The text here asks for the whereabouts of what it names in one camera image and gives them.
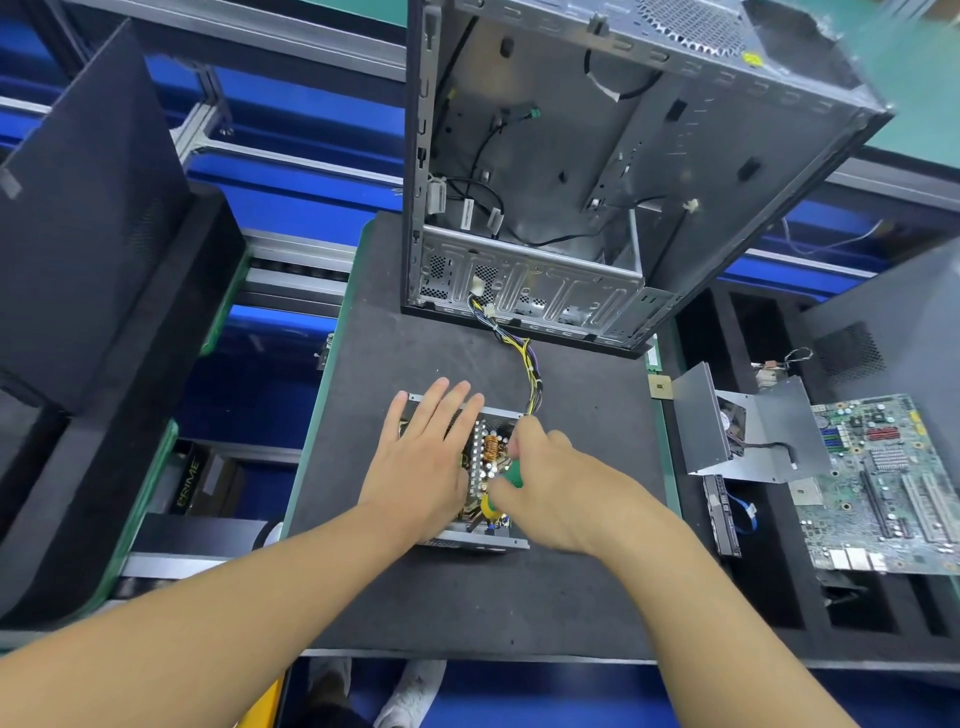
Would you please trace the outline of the black computer side panel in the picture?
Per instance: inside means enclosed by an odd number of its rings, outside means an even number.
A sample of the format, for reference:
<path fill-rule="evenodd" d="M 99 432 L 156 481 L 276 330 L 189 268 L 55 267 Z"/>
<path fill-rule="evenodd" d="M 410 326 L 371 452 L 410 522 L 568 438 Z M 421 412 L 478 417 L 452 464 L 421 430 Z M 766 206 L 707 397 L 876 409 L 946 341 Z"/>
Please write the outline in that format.
<path fill-rule="evenodd" d="M 0 387 L 84 409 L 190 196 L 125 21 L 0 165 Z"/>

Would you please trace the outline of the green yellow handled screwdriver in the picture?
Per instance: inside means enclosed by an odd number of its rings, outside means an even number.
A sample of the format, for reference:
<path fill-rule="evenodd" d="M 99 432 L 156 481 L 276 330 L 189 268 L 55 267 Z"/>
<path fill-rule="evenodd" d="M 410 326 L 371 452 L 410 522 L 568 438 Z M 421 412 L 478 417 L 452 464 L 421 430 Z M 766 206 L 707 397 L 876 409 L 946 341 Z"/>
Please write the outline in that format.
<path fill-rule="evenodd" d="M 509 482 L 514 489 L 522 489 L 522 470 L 518 462 L 510 461 L 508 467 L 500 467 L 497 471 L 497 475 L 501 479 Z M 507 514 L 498 508 L 497 504 L 494 503 L 489 493 L 486 491 L 481 496 L 480 505 L 481 514 L 490 524 L 498 523 L 504 518 L 508 518 Z"/>

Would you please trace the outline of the person's left forearm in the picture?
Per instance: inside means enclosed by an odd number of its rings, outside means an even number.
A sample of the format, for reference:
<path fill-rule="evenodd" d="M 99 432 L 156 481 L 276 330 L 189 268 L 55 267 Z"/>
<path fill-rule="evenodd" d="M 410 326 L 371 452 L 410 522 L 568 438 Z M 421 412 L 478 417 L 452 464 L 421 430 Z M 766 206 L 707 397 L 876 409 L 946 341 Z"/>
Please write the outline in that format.
<path fill-rule="evenodd" d="M 373 503 L 0 659 L 0 728 L 232 728 L 420 539 Z"/>

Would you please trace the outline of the person's right forearm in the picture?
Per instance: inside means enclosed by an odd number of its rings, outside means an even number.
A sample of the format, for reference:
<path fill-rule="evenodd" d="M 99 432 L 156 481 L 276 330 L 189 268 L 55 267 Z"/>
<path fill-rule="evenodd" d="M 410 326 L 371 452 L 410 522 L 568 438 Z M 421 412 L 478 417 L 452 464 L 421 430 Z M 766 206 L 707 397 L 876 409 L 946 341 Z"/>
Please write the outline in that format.
<path fill-rule="evenodd" d="M 680 728 L 859 728 L 678 516 L 620 475 L 600 504 L 590 553 L 635 604 Z"/>

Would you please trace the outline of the person's left hand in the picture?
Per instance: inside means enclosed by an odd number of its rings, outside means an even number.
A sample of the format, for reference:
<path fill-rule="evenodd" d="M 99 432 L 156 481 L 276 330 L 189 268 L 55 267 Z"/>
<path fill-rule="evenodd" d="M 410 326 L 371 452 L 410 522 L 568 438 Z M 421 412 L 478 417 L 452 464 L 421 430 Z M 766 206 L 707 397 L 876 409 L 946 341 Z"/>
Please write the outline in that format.
<path fill-rule="evenodd" d="M 474 425 L 485 398 L 472 393 L 469 398 Z M 404 410 L 408 402 L 409 395 L 398 392 L 387 412 Z M 452 522 L 464 504 L 468 485 L 461 468 L 462 451 L 427 453 L 427 417 L 426 391 L 406 428 L 400 431 L 407 442 L 407 464 L 402 468 L 379 468 L 378 442 L 357 504 L 378 526 L 396 537 L 405 550 L 438 536 Z"/>

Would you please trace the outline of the black hard drive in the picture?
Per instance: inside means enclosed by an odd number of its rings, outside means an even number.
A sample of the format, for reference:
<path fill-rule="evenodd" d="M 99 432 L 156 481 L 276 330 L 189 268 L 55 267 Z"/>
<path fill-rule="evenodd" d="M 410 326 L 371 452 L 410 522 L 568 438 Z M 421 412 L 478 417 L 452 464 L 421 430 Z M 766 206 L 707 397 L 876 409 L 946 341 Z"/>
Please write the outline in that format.
<path fill-rule="evenodd" d="M 741 558 L 738 529 L 731 507 L 732 498 L 723 477 L 715 474 L 702 476 L 702 488 L 718 555 L 726 559 Z"/>

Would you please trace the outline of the black cardboard box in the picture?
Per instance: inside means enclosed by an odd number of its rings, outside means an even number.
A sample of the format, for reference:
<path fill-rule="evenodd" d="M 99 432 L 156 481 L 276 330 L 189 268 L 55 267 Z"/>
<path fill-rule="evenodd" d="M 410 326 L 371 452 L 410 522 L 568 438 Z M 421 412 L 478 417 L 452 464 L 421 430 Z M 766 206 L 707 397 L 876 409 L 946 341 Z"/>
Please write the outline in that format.
<path fill-rule="evenodd" d="M 177 516 L 233 518 L 246 478 L 239 462 L 207 443 L 178 441 L 182 456 L 165 512 Z"/>

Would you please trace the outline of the power supply unit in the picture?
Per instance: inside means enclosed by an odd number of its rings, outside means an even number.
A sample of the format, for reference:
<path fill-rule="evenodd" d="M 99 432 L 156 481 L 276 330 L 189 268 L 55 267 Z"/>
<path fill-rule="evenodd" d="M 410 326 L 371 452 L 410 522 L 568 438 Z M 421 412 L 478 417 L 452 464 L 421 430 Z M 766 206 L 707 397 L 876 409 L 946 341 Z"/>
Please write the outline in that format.
<path fill-rule="evenodd" d="M 509 515 L 489 523 L 481 514 L 480 500 L 498 470 L 514 461 L 509 445 L 522 412 L 484 407 L 472 426 L 461 453 L 461 469 L 467 478 L 463 504 L 458 514 L 437 537 L 424 540 L 426 548 L 486 553 L 522 552 L 530 548 Z"/>

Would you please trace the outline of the open grey computer case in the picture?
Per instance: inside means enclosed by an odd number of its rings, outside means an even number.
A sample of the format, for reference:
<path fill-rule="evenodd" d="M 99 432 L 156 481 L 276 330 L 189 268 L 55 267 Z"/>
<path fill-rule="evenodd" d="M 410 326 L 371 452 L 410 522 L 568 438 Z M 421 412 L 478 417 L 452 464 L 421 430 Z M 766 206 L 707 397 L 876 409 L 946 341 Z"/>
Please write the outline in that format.
<path fill-rule="evenodd" d="M 401 305 L 627 358 L 894 117 L 782 0 L 410 0 Z"/>

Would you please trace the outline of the person's white shoe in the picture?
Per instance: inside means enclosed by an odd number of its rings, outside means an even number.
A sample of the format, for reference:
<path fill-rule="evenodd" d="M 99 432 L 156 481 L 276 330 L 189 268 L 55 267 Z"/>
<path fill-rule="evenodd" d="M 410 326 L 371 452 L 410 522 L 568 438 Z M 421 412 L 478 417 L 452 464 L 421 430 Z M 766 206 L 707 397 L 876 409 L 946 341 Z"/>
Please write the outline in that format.
<path fill-rule="evenodd" d="M 446 660 L 406 661 L 390 698 L 373 728 L 421 728 L 438 697 L 447 671 Z"/>
<path fill-rule="evenodd" d="M 308 691 L 300 728 L 353 728 L 351 708 L 353 660 L 345 657 L 311 658 Z"/>

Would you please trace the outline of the black slotted foam tray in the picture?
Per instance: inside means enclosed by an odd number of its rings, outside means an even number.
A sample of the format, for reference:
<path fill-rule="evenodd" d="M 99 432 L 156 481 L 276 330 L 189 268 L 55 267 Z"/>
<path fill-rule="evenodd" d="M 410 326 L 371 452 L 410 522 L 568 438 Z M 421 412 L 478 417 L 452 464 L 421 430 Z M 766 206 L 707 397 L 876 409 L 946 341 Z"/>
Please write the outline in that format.
<path fill-rule="evenodd" d="M 813 350 L 802 314 L 819 304 L 803 293 L 714 282 L 672 308 L 671 325 L 656 329 L 664 372 L 674 382 L 706 362 L 717 389 L 757 394 L 751 362 Z M 810 406 L 852 399 L 836 399 L 815 352 L 789 374 L 802 380 Z M 815 568 L 791 498 L 794 481 L 722 476 L 742 557 L 720 557 L 702 475 L 690 474 L 685 462 L 674 400 L 655 409 L 661 464 L 666 456 L 671 462 L 666 503 L 802 661 L 822 669 L 960 675 L 960 578 Z"/>

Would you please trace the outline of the aluminium conveyor frame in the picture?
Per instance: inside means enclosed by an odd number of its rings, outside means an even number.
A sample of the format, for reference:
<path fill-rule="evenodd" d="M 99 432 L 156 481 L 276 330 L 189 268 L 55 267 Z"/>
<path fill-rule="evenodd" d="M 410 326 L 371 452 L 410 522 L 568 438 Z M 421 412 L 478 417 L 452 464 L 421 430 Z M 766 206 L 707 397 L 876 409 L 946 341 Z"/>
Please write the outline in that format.
<path fill-rule="evenodd" d="M 0 0 L 0 153 L 125 23 L 175 152 L 251 261 L 236 303 L 334 318 L 362 228 L 401 207 L 405 0 Z"/>

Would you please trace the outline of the black foam work mat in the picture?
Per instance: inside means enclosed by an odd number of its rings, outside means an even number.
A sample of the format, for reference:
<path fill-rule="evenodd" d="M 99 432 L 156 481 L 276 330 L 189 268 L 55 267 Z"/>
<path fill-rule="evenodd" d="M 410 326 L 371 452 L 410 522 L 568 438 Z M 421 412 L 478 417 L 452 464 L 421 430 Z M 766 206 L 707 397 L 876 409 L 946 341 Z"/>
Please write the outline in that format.
<path fill-rule="evenodd" d="M 356 504 L 386 409 L 399 391 L 439 377 L 468 381 L 489 407 L 519 410 L 519 356 L 492 334 L 401 310 L 402 215 L 363 228 L 285 517 L 294 536 Z M 534 344 L 547 430 L 666 502 L 645 363 L 574 346 Z M 417 546 L 375 579 L 311 650 L 497 661 L 651 663 L 628 594 L 602 564 L 532 545 L 481 554 Z"/>

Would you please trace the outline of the grey metal power supply cover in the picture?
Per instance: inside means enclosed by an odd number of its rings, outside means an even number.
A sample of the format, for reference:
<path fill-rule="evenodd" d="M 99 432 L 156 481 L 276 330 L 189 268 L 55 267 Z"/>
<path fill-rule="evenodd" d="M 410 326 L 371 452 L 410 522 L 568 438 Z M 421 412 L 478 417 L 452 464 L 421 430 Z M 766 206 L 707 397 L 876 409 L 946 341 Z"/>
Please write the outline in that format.
<path fill-rule="evenodd" d="M 827 474 L 831 457 L 798 376 L 756 394 L 719 390 L 701 362 L 673 381 L 690 475 L 786 484 Z"/>

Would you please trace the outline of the person's right hand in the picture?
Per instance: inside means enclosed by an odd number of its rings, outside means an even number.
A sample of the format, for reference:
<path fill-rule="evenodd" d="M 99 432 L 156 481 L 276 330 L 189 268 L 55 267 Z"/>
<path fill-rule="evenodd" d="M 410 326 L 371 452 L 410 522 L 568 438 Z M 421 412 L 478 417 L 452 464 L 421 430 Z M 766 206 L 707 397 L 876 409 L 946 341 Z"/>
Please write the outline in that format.
<path fill-rule="evenodd" d="M 534 416 L 517 422 L 509 449 L 529 495 L 521 511 L 504 512 L 542 546 L 600 557 L 645 506 L 658 505 L 639 482 L 576 449 L 563 432 L 546 431 Z"/>

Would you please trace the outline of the grey vented side panel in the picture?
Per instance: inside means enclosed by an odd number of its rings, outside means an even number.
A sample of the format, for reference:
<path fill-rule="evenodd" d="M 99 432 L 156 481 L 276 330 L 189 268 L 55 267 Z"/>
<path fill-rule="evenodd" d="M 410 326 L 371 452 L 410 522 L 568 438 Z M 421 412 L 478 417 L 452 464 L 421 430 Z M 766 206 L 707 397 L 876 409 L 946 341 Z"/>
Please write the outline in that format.
<path fill-rule="evenodd" d="M 909 395 L 960 487 L 960 236 L 801 320 L 836 400 Z"/>

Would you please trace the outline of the green computer motherboard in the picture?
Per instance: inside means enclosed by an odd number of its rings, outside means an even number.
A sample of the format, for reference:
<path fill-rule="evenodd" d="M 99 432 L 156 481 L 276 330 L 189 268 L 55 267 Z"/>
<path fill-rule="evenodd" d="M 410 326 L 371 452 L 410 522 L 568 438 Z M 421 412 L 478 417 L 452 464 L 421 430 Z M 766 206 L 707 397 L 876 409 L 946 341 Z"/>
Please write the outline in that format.
<path fill-rule="evenodd" d="M 813 404 L 829 469 L 790 484 L 813 567 L 960 578 L 960 491 L 908 394 Z"/>

